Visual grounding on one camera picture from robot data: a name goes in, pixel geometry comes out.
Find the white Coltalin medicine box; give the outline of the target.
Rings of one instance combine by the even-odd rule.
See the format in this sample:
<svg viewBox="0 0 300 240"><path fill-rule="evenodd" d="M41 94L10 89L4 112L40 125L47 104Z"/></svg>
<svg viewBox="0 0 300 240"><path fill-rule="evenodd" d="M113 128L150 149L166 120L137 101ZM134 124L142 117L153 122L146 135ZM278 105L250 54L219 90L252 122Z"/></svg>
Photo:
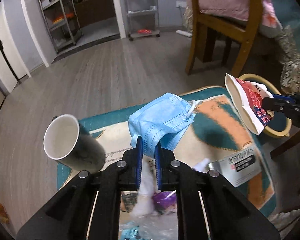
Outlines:
<svg viewBox="0 0 300 240"><path fill-rule="evenodd" d="M256 148L249 146L221 160L208 164L211 170L217 170L234 187L239 187L261 172L260 160Z"/></svg>

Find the red white snack bag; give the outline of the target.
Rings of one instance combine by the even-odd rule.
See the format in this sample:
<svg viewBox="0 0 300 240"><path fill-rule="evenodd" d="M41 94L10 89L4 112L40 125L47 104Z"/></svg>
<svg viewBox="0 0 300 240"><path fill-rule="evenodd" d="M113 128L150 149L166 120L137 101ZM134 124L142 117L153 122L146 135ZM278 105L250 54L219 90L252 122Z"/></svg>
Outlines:
<svg viewBox="0 0 300 240"><path fill-rule="evenodd" d="M245 126L260 135L274 117L274 111L262 107L262 100L273 95L264 84L241 80L230 74L225 76L225 87Z"/></svg>

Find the blue surgical face mask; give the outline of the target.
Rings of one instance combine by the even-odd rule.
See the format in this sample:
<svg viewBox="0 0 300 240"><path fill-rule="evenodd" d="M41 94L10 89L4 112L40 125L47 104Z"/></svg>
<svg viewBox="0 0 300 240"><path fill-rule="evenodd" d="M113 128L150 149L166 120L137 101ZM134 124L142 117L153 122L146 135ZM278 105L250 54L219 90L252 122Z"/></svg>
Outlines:
<svg viewBox="0 0 300 240"><path fill-rule="evenodd" d="M130 115L130 145L136 147L138 137L141 137L143 154L152 158L157 144L174 150L194 122L195 110L202 103L203 100L186 101L171 93L156 98Z"/></svg>

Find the purple snack wrapper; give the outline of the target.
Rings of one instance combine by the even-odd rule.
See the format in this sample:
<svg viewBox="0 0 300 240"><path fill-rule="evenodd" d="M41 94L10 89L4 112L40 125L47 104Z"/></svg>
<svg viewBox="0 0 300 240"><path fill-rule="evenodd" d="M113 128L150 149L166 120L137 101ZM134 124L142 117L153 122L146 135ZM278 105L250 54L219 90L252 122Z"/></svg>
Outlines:
<svg viewBox="0 0 300 240"><path fill-rule="evenodd" d="M159 215L169 215L177 212L177 197L175 191L156 192L152 196L155 211Z"/></svg>

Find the white crumpled tissue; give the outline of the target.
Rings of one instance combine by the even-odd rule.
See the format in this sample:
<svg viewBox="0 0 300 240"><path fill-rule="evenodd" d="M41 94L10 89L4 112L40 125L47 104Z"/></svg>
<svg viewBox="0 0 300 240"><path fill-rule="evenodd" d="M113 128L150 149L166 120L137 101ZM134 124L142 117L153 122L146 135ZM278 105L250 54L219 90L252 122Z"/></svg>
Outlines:
<svg viewBox="0 0 300 240"><path fill-rule="evenodd" d="M136 204L134 205L131 215L133 217L143 217L154 212L152 196L155 193L155 179L148 163L149 158L143 156L141 183L138 189Z"/></svg>

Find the floral sofa cover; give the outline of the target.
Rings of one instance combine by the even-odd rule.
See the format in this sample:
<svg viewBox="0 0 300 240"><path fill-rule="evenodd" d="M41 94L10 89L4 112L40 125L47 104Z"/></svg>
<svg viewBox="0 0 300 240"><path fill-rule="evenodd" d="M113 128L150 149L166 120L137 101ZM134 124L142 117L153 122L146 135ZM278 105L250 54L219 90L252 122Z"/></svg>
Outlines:
<svg viewBox="0 0 300 240"><path fill-rule="evenodd" d="M260 31L280 48L281 89L300 94L300 6L296 0L263 0Z"/></svg>

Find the black paper cup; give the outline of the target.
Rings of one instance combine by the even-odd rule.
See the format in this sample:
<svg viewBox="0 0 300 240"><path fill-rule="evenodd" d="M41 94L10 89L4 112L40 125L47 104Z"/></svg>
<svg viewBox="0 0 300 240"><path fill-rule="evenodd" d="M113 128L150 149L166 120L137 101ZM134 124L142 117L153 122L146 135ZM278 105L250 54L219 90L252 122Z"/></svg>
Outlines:
<svg viewBox="0 0 300 240"><path fill-rule="evenodd" d="M53 118L45 131L43 148L50 159L76 171L94 174L106 162L104 148L70 114Z"/></svg>

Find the teal orange patterned cushion mat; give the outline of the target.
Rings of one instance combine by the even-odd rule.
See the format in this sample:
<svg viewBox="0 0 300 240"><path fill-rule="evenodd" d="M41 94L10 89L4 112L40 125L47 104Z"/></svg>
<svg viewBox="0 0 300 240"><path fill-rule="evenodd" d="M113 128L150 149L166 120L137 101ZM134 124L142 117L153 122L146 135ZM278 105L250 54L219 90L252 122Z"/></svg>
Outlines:
<svg viewBox="0 0 300 240"><path fill-rule="evenodd" d="M235 187L263 215L270 216L276 207L276 196L264 151L257 136L250 133L241 122L226 89L219 86L206 87L185 94L182 98L186 101L203 100L203 104L194 122L173 150L176 159L194 167L208 158L229 179L226 172L236 171L230 161L246 152L254 154L260 163L257 174ZM105 148L106 166L119 160L124 151L130 149L127 122L129 116L140 108L141 105L135 105L80 120L80 124Z"/></svg>

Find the wooden chair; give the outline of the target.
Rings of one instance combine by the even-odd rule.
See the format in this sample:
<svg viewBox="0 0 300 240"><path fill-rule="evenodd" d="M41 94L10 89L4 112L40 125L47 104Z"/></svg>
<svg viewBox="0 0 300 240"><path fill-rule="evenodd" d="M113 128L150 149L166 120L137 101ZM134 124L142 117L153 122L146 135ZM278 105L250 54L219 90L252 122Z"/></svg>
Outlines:
<svg viewBox="0 0 300 240"><path fill-rule="evenodd" d="M263 15L263 0L249 0L249 17L245 28L238 24L232 24L229 20L200 12L199 0L191 0L193 12L193 33L189 58L185 68L186 74L190 75L193 70L195 59L198 57L202 62L212 60L216 34L226 37L223 62L226 63L231 49L231 42L240 44L236 61L231 74L238 77L247 61L249 53L257 35Z"/></svg>

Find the pink seat cushion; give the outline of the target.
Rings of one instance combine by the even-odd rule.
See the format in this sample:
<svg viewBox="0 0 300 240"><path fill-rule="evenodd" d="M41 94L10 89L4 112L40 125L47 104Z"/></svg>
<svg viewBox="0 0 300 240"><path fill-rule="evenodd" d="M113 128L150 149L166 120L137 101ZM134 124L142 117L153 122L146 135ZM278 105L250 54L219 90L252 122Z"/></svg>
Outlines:
<svg viewBox="0 0 300 240"><path fill-rule="evenodd" d="M203 14L234 18L247 21L249 17L249 0L198 0ZM270 28L282 27L271 0L263 0L262 25Z"/></svg>

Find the white power strip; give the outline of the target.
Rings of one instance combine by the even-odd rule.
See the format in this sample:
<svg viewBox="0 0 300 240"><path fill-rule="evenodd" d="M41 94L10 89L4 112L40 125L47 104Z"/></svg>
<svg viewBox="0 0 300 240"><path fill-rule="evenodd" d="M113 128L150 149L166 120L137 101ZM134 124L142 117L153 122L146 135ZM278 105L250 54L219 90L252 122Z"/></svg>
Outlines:
<svg viewBox="0 0 300 240"><path fill-rule="evenodd" d="M175 33L179 34L179 35L183 35L188 38L192 37L192 33L188 32L188 31L184 31L184 30L176 30Z"/></svg>

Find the metal storage rack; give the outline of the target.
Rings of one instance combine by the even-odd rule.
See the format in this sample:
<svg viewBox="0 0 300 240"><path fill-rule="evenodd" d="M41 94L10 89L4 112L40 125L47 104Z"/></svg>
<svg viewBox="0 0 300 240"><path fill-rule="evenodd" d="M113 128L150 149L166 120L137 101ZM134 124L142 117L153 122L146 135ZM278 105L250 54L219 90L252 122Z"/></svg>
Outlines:
<svg viewBox="0 0 300 240"><path fill-rule="evenodd" d="M82 32L74 0L38 1L55 51L76 45Z"/></svg>

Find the grey rolling shelf cart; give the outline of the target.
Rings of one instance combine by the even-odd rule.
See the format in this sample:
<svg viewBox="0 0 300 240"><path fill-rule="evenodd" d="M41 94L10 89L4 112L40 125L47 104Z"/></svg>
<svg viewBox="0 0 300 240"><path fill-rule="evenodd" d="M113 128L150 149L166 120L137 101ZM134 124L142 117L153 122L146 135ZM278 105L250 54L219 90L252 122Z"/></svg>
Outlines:
<svg viewBox="0 0 300 240"><path fill-rule="evenodd" d="M158 0L124 0L127 36L130 41L143 37L159 37Z"/></svg>

